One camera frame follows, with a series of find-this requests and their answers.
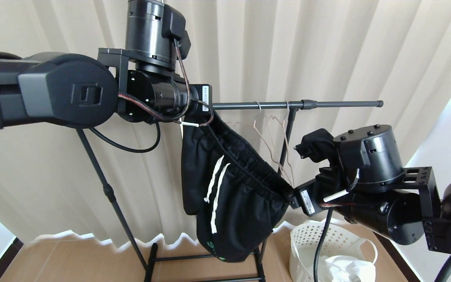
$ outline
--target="curtain fold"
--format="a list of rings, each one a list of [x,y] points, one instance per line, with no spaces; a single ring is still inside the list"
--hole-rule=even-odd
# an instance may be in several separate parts
[[[165,3],[186,16],[190,82],[211,84],[215,102],[384,101],[382,108],[301,110],[289,148],[319,128],[340,134],[387,123],[406,164],[451,97],[451,1]],[[99,47],[124,47],[126,11],[127,1],[119,0],[2,0],[0,51],[96,58]],[[286,113],[262,110],[257,118],[274,159],[281,153],[283,128],[270,116],[282,120]],[[253,123],[259,111],[219,114],[233,126]],[[173,243],[182,232],[195,238],[195,218],[182,208],[180,127],[161,127],[160,145],[146,154],[124,152],[86,134],[135,237],[147,242],[162,233]],[[233,128],[274,166],[251,127]],[[156,137],[154,126],[117,115],[98,130],[133,148],[147,148]],[[293,150],[289,163],[295,185],[313,178],[320,166]],[[127,242],[76,132],[55,125],[0,130],[0,222],[23,242],[69,229],[112,239],[116,246]]]

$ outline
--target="brown tile floor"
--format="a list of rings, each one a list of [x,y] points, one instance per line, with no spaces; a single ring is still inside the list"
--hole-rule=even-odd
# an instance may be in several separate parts
[[[375,236],[363,227],[353,226],[352,232],[371,239],[379,250],[377,279],[379,282],[406,281],[399,269]],[[149,256],[149,248],[143,255]],[[365,257],[372,252],[363,249]],[[158,257],[199,255],[206,253],[200,245],[188,239],[174,249],[159,248]],[[290,230],[281,228],[271,235],[263,261],[268,282],[291,282],[289,273]],[[112,245],[102,245],[96,239],[81,239],[75,235],[61,239],[41,239],[25,244],[18,253],[1,282],[141,282],[145,272],[132,248],[116,250]],[[253,257],[240,264],[227,264],[215,258],[158,262],[154,268],[153,282],[192,282],[256,275]]]

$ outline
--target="white label sticker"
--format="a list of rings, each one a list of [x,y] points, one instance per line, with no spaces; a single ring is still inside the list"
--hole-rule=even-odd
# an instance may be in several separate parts
[[[203,85],[203,102],[209,104],[208,102],[208,85]],[[209,111],[208,107],[203,105],[203,111]]]
[[[313,202],[311,201],[311,198],[309,198],[309,193],[307,190],[304,190],[300,193],[302,195],[302,200],[304,200],[304,204],[306,205],[306,209],[308,213],[311,215],[315,212]]]

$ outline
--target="white plastic basket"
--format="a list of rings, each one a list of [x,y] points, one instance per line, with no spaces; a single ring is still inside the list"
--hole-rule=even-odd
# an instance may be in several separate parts
[[[290,254],[290,275],[293,282],[313,282],[313,263],[316,247],[318,246],[323,222],[306,221],[295,227],[290,232],[292,252]],[[360,246],[369,242],[372,244],[375,257],[373,264],[377,261],[377,247],[368,240],[360,238],[346,229],[330,224],[325,237],[325,242],[321,248],[321,255],[332,257],[334,255],[349,255],[357,259],[365,260]]]

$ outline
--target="white drawstring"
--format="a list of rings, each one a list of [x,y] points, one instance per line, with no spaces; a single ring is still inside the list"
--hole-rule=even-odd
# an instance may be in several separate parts
[[[208,192],[206,193],[206,198],[204,198],[204,201],[206,203],[210,202],[211,189],[213,188],[213,184],[215,184],[215,174],[217,174],[218,170],[220,169],[220,165],[222,164],[223,159],[224,156],[220,157],[220,159],[218,159],[218,161],[215,163],[215,167],[213,168],[213,175],[211,176],[210,184],[208,184]]]
[[[217,227],[215,226],[215,218],[217,217],[217,207],[218,207],[218,194],[220,193],[220,186],[222,184],[222,180],[224,179],[224,174],[226,174],[227,167],[230,164],[226,164],[224,168],[222,168],[222,172],[220,173],[220,177],[218,178],[217,184],[217,194],[215,195],[215,200],[213,200],[213,212],[211,212],[211,233],[217,233]]]

